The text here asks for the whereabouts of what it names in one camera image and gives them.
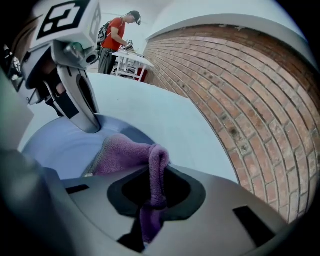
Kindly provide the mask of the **red box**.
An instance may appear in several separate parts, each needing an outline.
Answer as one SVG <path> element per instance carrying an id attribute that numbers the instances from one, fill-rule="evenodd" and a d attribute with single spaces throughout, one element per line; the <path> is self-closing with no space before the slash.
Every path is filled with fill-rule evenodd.
<path id="1" fill-rule="evenodd" d="M 146 79 L 147 74 L 148 74 L 148 70 L 146 68 L 139 67 L 137 69 L 137 74 L 136 74 L 137 77 L 135 78 L 135 80 L 143 83 Z"/>

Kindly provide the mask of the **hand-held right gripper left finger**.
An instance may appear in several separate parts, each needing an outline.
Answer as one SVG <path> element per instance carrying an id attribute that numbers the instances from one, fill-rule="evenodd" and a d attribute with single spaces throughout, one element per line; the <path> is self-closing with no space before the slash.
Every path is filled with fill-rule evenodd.
<path id="1" fill-rule="evenodd" d="M 149 256 L 142 240 L 140 211 L 150 195 L 149 168 L 139 166 L 63 180 L 76 221 L 76 256 Z"/>

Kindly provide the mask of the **white side table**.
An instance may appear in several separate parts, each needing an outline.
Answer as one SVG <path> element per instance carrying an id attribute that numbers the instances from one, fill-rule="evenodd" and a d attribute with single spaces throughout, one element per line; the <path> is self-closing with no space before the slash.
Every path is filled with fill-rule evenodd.
<path id="1" fill-rule="evenodd" d="M 154 67 L 148 59 L 133 52 L 120 50 L 112 55 L 117 57 L 116 77 L 125 76 L 134 80 L 137 77 L 138 68 L 147 69 L 147 67 Z"/>

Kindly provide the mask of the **blue round bowl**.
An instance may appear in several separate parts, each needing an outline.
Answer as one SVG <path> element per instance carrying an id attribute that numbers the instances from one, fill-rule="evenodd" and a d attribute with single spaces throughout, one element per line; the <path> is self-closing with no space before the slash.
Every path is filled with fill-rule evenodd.
<path id="1" fill-rule="evenodd" d="M 51 168 L 62 180 L 81 177 L 102 148 L 106 138 L 123 134 L 133 142 L 152 145 L 155 142 L 136 127 L 113 117 L 98 114 L 101 130 L 85 133 L 65 117 L 41 127 L 26 143 L 22 153 Z"/>

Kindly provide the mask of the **purple fleece cloth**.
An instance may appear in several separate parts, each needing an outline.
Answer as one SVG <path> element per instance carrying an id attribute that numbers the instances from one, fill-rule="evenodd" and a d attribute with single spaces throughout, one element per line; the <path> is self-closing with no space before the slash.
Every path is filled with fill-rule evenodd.
<path id="1" fill-rule="evenodd" d="M 134 245 L 148 246 L 162 228 L 161 214 L 167 209 L 164 172 L 169 163 L 168 151 L 159 144 L 137 143 L 123 134 L 106 138 L 100 151 L 82 173 L 83 177 L 104 176 L 148 164 L 150 197 L 138 211 L 140 238 Z"/>

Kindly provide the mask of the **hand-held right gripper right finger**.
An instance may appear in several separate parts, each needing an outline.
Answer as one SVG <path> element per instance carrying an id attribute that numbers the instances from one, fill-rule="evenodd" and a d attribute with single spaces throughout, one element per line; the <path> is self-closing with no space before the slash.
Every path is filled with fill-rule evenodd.
<path id="1" fill-rule="evenodd" d="M 172 168 L 198 180 L 206 191 L 189 219 L 167 221 L 147 256 L 241 256 L 257 248 L 234 209 L 248 207 L 275 235 L 288 227 L 282 216 L 239 184 L 190 168 Z"/>

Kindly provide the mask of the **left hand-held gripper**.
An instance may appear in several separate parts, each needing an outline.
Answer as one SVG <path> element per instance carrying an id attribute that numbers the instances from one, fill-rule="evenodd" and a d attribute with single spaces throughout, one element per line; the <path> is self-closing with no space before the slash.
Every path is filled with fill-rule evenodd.
<path id="1" fill-rule="evenodd" d="M 96 46 L 102 19 L 99 0 L 41 0 L 39 15 L 32 20 L 30 38 L 25 42 L 23 79 L 28 103 L 45 100 L 59 117 L 68 118 L 80 130 L 95 134 L 101 130 L 96 117 L 99 108 L 86 72 L 98 59 Z M 40 81 L 40 69 L 54 62 L 65 88 L 55 94 Z"/>

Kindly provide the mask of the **person's left forearm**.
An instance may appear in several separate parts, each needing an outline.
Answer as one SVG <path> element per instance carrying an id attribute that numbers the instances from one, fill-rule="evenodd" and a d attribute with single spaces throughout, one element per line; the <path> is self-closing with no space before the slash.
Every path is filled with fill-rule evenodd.
<path id="1" fill-rule="evenodd" d="M 33 36 L 39 25 L 41 17 L 41 15 L 36 17 L 32 14 L 22 22 L 22 25 L 19 25 L 17 32 L 15 32 L 15 35 L 13 36 L 13 42 L 10 44 L 10 50 L 20 62 L 30 49 Z"/>

